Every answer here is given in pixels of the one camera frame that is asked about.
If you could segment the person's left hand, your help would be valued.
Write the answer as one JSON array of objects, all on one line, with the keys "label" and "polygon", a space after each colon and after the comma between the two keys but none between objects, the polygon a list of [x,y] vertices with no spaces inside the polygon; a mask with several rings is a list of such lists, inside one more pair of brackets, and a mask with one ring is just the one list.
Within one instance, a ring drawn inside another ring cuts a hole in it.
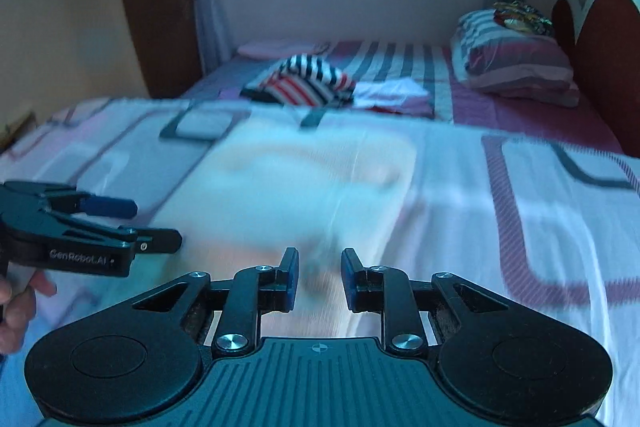
[{"label": "person's left hand", "polygon": [[54,282],[42,271],[34,273],[20,294],[14,294],[10,282],[2,277],[1,355],[12,355],[22,348],[26,329],[36,315],[36,294],[52,297],[57,292]]}]

